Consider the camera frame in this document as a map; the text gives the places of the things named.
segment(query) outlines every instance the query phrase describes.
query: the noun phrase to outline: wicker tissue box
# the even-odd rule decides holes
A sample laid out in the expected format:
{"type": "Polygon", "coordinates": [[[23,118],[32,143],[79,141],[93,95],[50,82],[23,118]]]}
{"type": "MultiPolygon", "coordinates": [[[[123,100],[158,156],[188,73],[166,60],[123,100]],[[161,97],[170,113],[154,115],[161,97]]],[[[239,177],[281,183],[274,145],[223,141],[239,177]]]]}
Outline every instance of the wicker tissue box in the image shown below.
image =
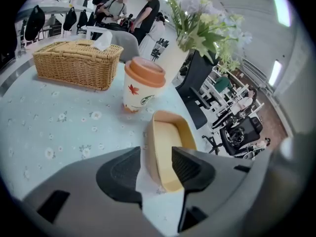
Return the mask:
{"type": "Polygon", "coordinates": [[[33,54],[40,78],[107,90],[117,70],[123,48],[111,45],[100,51],[93,40],[55,42],[33,54]]]}

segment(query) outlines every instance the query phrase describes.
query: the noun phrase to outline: coffee cup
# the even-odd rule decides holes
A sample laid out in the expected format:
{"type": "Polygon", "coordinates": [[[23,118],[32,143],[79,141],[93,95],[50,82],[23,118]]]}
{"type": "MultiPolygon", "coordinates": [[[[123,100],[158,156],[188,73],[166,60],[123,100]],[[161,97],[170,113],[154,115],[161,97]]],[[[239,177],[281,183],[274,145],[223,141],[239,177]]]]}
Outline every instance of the coffee cup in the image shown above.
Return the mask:
{"type": "Polygon", "coordinates": [[[125,65],[123,106],[138,112],[165,84],[165,71],[150,60],[134,57],[125,65]]]}

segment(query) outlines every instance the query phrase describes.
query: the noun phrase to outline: starbucks logo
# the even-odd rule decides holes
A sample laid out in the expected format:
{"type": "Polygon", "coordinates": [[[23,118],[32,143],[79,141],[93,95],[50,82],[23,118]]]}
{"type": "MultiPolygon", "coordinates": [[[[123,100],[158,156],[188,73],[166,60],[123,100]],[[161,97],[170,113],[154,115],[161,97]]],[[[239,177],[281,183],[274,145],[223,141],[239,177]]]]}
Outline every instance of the starbucks logo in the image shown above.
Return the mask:
{"type": "Polygon", "coordinates": [[[150,95],[150,96],[148,96],[148,97],[144,97],[144,98],[140,101],[140,104],[141,104],[141,105],[146,105],[147,102],[148,102],[150,99],[152,99],[153,97],[154,97],[154,95],[150,95]]]}

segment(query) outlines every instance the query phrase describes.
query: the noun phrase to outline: green shirt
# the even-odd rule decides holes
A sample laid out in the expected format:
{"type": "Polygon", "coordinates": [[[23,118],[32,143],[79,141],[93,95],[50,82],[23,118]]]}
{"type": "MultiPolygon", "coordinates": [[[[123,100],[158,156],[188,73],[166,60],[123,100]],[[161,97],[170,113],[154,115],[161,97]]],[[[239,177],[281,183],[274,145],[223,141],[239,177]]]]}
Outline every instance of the green shirt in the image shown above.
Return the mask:
{"type": "Polygon", "coordinates": [[[221,93],[226,87],[232,88],[231,82],[228,77],[219,77],[214,84],[215,89],[221,93]]]}

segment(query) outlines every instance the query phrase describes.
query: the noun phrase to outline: white dress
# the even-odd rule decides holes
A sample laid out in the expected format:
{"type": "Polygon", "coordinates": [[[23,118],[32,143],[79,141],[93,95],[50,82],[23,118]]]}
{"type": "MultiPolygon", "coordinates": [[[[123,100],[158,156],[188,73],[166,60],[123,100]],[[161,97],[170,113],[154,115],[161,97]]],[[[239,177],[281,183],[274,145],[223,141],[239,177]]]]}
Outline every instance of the white dress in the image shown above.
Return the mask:
{"type": "Polygon", "coordinates": [[[147,60],[151,59],[152,50],[156,41],[162,38],[164,25],[162,21],[154,21],[150,32],[143,38],[139,45],[139,55],[147,60]]]}

